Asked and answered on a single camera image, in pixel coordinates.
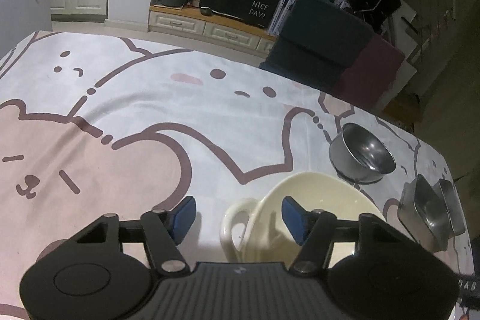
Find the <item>person right hand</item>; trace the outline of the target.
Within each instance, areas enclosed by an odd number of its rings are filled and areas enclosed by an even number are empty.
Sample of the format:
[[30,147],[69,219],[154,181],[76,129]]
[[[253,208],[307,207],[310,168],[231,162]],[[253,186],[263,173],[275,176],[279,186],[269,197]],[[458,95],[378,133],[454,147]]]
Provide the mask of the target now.
[[480,312],[476,310],[469,310],[460,319],[461,320],[480,320]]

